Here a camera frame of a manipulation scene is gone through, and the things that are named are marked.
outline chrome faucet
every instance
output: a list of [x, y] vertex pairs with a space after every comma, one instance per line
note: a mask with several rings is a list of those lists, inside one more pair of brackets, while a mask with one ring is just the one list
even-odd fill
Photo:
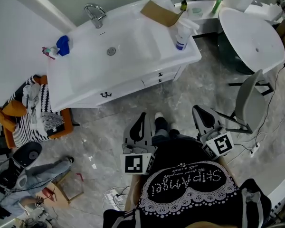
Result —
[[[97, 17], [95, 14], [93, 14], [90, 11], [89, 7], [100, 10], [102, 12], [102, 14], [99, 17]], [[90, 21], [95, 25], [96, 29], [102, 27], [103, 23], [101, 20], [106, 16], [106, 14], [105, 14], [106, 11], [102, 7], [98, 6], [95, 3], [88, 3], [85, 5], [85, 12], [88, 14]]]

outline black cabinet handle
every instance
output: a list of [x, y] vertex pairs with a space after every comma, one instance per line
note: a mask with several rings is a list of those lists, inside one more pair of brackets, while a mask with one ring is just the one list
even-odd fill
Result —
[[104, 92], [100, 94], [103, 98], [107, 98], [108, 96], [112, 96], [112, 93]]

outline black and white striped cloth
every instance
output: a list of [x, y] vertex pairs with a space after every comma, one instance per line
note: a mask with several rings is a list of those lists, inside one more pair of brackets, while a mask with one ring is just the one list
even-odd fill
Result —
[[[30, 77], [12, 96], [10, 99], [8, 99], [7, 103], [9, 103], [12, 100], [19, 100], [22, 102], [22, 95], [23, 95], [23, 87], [25, 85], [33, 85], [36, 83], [34, 80], [34, 77], [37, 75], [34, 75]], [[61, 115], [61, 112], [52, 112], [50, 101], [49, 101], [49, 93], [48, 93], [48, 85], [40, 85], [40, 91], [41, 91], [41, 111], [42, 112], [51, 112], [58, 115]], [[46, 140], [50, 140], [49, 137], [45, 137], [37, 130], [32, 130], [29, 127], [29, 118], [28, 114], [22, 116], [22, 117], [16, 117], [16, 129], [13, 132], [13, 138], [16, 147], [21, 147], [22, 145], [34, 141], [34, 142], [42, 142]], [[47, 135], [51, 136], [55, 133], [58, 133], [60, 131], [64, 130], [64, 125], [60, 125], [59, 127], [55, 129], [51, 129], [47, 131]]]

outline gray tile floor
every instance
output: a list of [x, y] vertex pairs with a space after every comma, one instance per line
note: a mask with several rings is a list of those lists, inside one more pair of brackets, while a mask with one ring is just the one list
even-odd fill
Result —
[[[124, 187], [130, 184], [131, 178], [122, 174], [119, 155], [122, 152], [125, 126], [142, 111], [147, 111], [150, 116], [161, 111], [169, 122], [178, 125], [182, 134], [194, 137], [197, 130], [191, 115], [193, 105], [207, 105], [226, 114], [233, 112], [238, 87], [229, 87], [227, 83], [243, 82], [245, 76], [235, 75], [225, 69], [219, 60], [214, 39], [199, 38], [196, 43], [202, 54], [201, 61], [189, 65], [176, 82], [144, 89], [109, 102], [101, 108], [72, 109], [74, 119], [81, 124], [80, 127], [60, 140], [42, 144], [44, 149], [39, 164], [72, 155], [75, 158], [73, 171], [82, 173], [84, 177], [84, 195], [74, 200], [69, 209], [56, 209], [60, 226], [102, 227], [104, 192], [114, 186]], [[279, 68], [265, 75], [273, 86]], [[229, 166], [240, 184], [262, 171], [265, 163], [285, 153], [285, 69], [281, 71], [276, 85], [269, 115], [261, 129], [264, 134], [258, 137], [261, 149], [250, 158], [248, 151], [242, 146], [236, 146], [225, 157], [227, 162], [231, 161]], [[251, 147], [255, 135], [256, 133], [239, 136], [235, 133], [232, 136], [235, 143]], [[110, 205], [105, 203], [104, 208], [109, 209]], [[49, 212], [55, 217], [52, 209]]]

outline white plastic bottle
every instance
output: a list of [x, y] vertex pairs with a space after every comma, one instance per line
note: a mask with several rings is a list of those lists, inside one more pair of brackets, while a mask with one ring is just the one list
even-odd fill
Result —
[[189, 37], [192, 34], [197, 34], [196, 30], [200, 28], [200, 26], [189, 19], [180, 18], [177, 21], [177, 29], [178, 34], [176, 36], [176, 48], [180, 51], [186, 48], [186, 45], [189, 41]]

